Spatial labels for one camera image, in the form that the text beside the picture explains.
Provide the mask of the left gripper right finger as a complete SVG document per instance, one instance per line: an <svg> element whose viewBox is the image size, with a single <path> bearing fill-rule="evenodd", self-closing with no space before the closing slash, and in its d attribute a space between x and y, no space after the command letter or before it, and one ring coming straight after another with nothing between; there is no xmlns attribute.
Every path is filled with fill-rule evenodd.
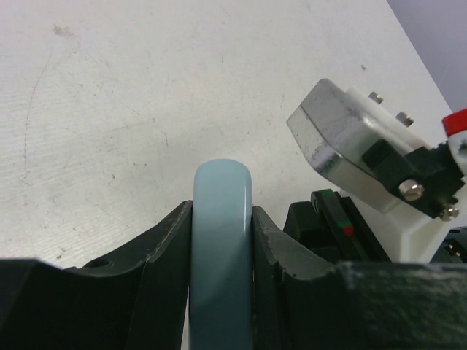
<svg viewBox="0 0 467 350"><path fill-rule="evenodd" d="M331 264L252 210L258 349L464 349L466 266Z"/></svg>

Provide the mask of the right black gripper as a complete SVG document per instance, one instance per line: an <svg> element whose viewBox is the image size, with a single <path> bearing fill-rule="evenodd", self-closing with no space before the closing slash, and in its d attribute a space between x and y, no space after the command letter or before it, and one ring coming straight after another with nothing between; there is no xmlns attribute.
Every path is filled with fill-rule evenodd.
<svg viewBox="0 0 467 350"><path fill-rule="evenodd" d="M331 189L290 204L283 231L328 262L389 262L350 197Z"/></svg>

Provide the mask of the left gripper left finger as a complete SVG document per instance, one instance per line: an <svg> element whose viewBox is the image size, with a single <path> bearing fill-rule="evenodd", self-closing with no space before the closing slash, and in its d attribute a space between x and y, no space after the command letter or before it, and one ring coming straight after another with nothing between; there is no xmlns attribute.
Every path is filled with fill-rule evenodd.
<svg viewBox="0 0 467 350"><path fill-rule="evenodd" d="M179 349L192 203L81 268L1 261L3 349Z"/></svg>

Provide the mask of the light blue stapler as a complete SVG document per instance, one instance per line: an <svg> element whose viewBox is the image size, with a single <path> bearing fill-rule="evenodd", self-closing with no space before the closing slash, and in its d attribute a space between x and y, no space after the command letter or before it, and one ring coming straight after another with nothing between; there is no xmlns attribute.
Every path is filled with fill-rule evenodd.
<svg viewBox="0 0 467 350"><path fill-rule="evenodd" d="M190 349L252 349L252 179L236 160L202 164L193 183Z"/></svg>

